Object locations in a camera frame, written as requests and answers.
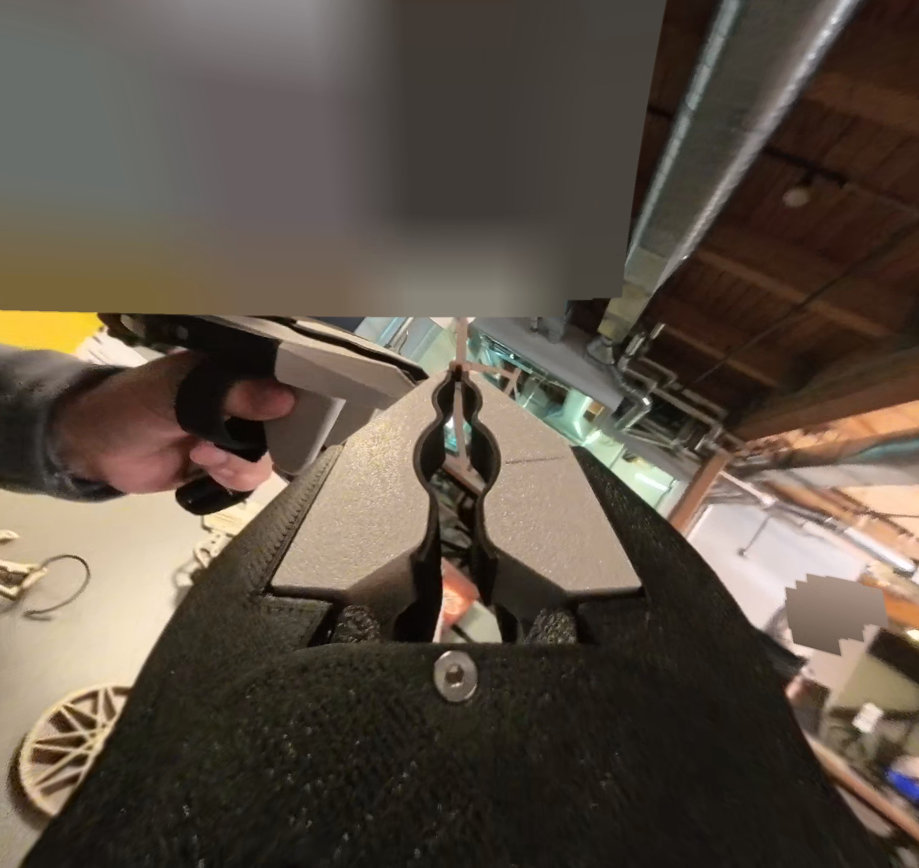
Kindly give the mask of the silver ventilation duct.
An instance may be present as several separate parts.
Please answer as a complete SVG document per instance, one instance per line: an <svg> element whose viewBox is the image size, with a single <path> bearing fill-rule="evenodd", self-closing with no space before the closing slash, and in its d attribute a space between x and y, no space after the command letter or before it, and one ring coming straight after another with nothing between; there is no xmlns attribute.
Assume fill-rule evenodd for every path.
<svg viewBox="0 0 919 868"><path fill-rule="evenodd" d="M630 233L639 314L690 257L865 0L720 0Z"/></svg>

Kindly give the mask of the wooden spoked wheel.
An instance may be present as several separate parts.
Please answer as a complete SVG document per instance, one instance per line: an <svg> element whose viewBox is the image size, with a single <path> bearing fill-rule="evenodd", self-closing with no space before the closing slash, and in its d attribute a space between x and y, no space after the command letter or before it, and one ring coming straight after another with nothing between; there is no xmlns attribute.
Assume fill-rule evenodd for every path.
<svg viewBox="0 0 919 868"><path fill-rule="evenodd" d="M93 769L121 717L132 688L100 683L47 707L13 758L18 787L41 816L58 816Z"/></svg>

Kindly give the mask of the grey ceiling pipes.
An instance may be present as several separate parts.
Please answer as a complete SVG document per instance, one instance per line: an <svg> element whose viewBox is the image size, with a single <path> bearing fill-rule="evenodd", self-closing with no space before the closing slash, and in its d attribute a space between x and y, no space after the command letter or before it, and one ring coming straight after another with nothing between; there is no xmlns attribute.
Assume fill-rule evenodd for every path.
<svg viewBox="0 0 919 868"><path fill-rule="evenodd" d="M650 346L667 330L665 323L640 327L625 343L603 334L585 346L584 355L606 372L621 393L617 407L603 407L592 419L591 442L600 434L628 434L666 451L717 450L729 440L727 410L687 388L678 375L648 357ZM652 420L652 412L668 406L683 417L674 432Z"/></svg>

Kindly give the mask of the person's left forearm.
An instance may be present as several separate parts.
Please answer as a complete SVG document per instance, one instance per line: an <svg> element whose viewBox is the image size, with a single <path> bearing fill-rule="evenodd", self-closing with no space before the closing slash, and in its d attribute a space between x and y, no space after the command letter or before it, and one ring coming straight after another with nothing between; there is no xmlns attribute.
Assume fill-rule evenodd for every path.
<svg viewBox="0 0 919 868"><path fill-rule="evenodd" d="M83 503L121 496L111 485L81 478L67 467L53 421L67 397L124 371L48 349L1 346L1 488Z"/></svg>

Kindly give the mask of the wooden fork frame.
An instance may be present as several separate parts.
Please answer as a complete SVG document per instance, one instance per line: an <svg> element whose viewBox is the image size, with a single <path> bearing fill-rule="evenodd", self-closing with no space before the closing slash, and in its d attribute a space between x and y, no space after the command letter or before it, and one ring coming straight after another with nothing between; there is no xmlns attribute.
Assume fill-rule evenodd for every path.
<svg viewBox="0 0 919 868"><path fill-rule="evenodd" d="M485 374L496 375L501 381L501 390L506 395L512 395L516 388L516 381L520 376L520 368L514 366L510 371L505 369L489 368L473 361L469 357L470 325L473 318L463 316L454 320L455 353L449 364L449 370L454 380L453 395L453 428L456 442L457 468L464 473L473 469L468 453L468 438L466 427L465 402L463 395L463 378L469 370L477 370Z"/></svg>

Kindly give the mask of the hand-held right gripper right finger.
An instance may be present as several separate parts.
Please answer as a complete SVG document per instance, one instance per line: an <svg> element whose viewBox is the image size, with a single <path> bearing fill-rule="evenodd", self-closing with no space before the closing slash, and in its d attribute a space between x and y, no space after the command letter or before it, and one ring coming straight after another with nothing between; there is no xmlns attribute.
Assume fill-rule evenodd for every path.
<svg viewBox="0 0 919 868"><path fill-rule="evenodd" d="M484 379L458 379L482 483L470 573L505 639L541 615L637 598L638 573L568 440Z"/></svg>

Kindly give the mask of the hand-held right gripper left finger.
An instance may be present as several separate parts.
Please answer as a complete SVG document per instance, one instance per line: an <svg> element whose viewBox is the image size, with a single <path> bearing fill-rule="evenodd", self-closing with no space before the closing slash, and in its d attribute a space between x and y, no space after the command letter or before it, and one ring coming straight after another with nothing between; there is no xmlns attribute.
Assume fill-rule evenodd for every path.
<svg viewBox="0 0 919 868"><path fill-rule="evenodd" d="M270 582L279 597L368 609L393 640L432 640L442 607L439 508L451 372L351 436Z"/></svg>

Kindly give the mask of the wooden bracket with rubber band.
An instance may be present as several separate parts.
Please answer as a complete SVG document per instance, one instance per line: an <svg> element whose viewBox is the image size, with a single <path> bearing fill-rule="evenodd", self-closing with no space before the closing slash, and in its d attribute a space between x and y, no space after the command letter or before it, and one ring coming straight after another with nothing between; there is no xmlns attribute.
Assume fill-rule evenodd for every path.
<svg viewBox="0 0 919 868"><path fill-rule="evenodd" d="M83 578L79 586L66 598L44 608L25 608L22 615L25 618L36 619L52 615L75 602L86 591L92 579L92 572L86 559L75 553L59 553L52 555L40 563L18 563L2 560L1 562L1 597L3 600L16 605L21 604L26 594L49 574L50 568L59 563L74 562L79 564Z"/></svg>

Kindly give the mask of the person's left hand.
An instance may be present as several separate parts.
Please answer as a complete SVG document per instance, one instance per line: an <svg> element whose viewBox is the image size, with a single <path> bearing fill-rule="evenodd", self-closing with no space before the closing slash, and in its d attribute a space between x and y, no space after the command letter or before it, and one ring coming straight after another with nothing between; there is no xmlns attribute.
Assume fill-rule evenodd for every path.
<svg viewBox="0 0 919 868"><path fill-rule="evenodd" d="M244 460L179 426L178 388L200 361L178 352L67 394L51 427L64 469L128 495L175 490L203 476L234 492L269 481L270 458Z"/></svg>

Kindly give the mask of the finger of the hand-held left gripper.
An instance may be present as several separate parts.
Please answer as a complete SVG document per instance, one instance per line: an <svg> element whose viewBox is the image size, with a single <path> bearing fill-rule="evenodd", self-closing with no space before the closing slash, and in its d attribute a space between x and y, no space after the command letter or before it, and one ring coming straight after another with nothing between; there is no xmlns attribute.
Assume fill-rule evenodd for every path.
<svg viewBox="0 0 919 868"><path fill-rule="evenodd" d="M275 378L304 392L383 410L429 378L416 362L312 320L275 320Z"/></svg>

